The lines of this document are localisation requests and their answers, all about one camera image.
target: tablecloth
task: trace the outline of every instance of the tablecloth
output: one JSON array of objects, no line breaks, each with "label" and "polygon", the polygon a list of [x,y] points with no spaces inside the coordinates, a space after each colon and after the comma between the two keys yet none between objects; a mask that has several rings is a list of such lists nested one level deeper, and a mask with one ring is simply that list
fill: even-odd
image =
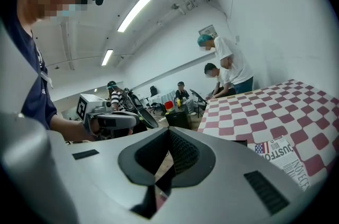
[{"label": "tablecloth", "polygon": [[249,144],[286,136],[314,184],[326,178],[339,152],[339,100],[292,79],[210,100],[198,131]]},{"label": "tablecloth", "polygon": [[148,98],[149,105],[153,103],[160,103],[160,104],[165,104],[168,101],[173,101],[175,95],[175,90],[168,91],[165,93],[159,93],[157,95],[154,95],[153,97]]}]

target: navy blue t-shirt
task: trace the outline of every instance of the navy blue t-shirt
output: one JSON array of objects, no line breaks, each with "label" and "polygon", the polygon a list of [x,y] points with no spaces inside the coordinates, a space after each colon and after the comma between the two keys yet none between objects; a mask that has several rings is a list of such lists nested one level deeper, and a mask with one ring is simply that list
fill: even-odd
[{"label": "navy blue t-shirt", "polygon": [[4,17],[4,24],[14,44],[20,50],[20,53],[39,74],[24,102],[21,112],[27,117],[40,121],[46,129],[49,129],[51,118],[57,113],[57,110],[50,99],[47,82],[40,76],[41,71],[46,74],[48,73],[47,68],[42,58],[41,63],[39,62],[35,42],[33,38],[24,31],[19,22],[16,13],[16,1],[17,0],[14,0],[11,10],[7,13],[6,17]]}]

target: ceiling light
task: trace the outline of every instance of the ceiling light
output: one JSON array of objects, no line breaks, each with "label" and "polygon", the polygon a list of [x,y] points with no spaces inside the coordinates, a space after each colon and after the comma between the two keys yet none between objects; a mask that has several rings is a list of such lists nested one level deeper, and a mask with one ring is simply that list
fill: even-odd
[{"label": "ceiling light", "polygon": [[101,66],[105,66],[110,59],[111,55],[113,54],[113,50],[107,50],[104,60],[102,61]]},{"label": "ceiling light", "polygon": [[138,13],[148,4],[151,0],[139,0],[137,4],[132,8],[128,13],[127,17],[123,20],[122,24],[118,28],[118,32],[124,32],[133,19],[138,15]]}]

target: red container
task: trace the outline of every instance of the red container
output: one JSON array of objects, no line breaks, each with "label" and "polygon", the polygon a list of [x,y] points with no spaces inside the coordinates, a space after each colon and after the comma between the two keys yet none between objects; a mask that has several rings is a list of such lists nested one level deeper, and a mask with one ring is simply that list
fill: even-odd
[{"label": "red container", "polygon": [[174,104],[172,101],[166,102],[164,105],[168,112],[171,112],[174,110]]}]

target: man in white t-shirt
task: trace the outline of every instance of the man in white t-shirt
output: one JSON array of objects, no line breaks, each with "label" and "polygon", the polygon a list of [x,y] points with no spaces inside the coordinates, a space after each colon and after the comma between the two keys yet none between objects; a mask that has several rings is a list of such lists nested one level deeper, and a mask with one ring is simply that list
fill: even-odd
[{"label": "man in white t-shirt", "polygon": [[212,96],[206,97],[206,100],[210,98],[221,98],[236,94],[232,83],[229,81],[229,72],[227,70],[225,70],[224,68],[218,69],[216,65],[212,63],[207,63],[205,65],[204,72],[206,74],[206,77],[217,78],[216,88],[214,89]]},{"label": "man in white t-shirt", "polygon": [[214,39],[210,35],[203,34],[198,38],[198,45],[206,51],[216,49],[220,65],[228,70],[229,80],[237,94],[252,90],[252,70],[242,52],[232,41],[224,37]]}]

